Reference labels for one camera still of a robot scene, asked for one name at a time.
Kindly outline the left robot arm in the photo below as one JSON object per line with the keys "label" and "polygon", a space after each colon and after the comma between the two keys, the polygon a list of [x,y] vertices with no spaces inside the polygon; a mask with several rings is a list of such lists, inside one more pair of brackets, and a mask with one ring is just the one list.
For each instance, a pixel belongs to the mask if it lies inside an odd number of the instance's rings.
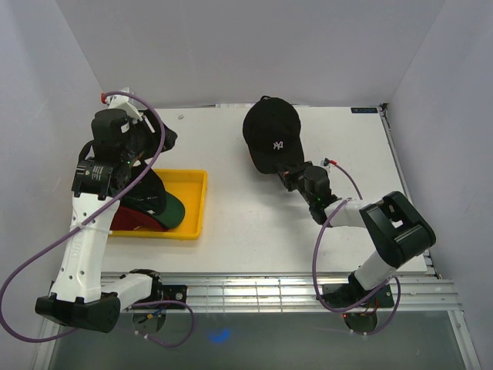
{"label": "left robot arm", "polygon": [[157,272],[134,269],[107,288],[101,285],[102,259],[117,210],[136,212],[145,227],[170,230],[186,215],[183,203],[166,188],[145,161],[171,150],[174,131],[160,126],[150,110],[131,117],[124,109],[104,109],[91,122],[93,139],[79,154],[72,183],[70,237],[62,264],[48,295],[35,303],[35,313],[72,328],[110,332],[121,310],[141,302],[161,308],[167,297]]}

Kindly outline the black cap white logo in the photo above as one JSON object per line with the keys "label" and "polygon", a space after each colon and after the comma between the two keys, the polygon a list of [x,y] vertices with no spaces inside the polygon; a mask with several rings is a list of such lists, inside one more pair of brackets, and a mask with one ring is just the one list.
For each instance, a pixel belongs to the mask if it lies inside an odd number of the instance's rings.
{"label": "black cap white logo", "polygon": [[295,165],[304,161],[298,112],[286,100],[262,96],[247,112],[243,138],[255,168],[274,174],[278,164]]}

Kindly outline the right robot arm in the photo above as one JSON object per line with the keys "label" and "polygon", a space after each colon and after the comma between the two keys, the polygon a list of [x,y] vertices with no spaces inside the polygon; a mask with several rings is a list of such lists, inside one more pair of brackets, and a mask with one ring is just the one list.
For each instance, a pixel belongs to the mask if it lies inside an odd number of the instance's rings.
{"label": "right robot arm", "polygon": [[376,293],[402,265],[436,243],[436,234],[403,193],[393,191],[370,203],[337,197],[330,188],[328,172],[310,161],[279,163],[277,175],[284,187],[297,191],[310,215],[323,230],[329,227],[364,228],[374,252],[336,291],[316,293],[317,300],[332,312],[345,312],[372,301]]}

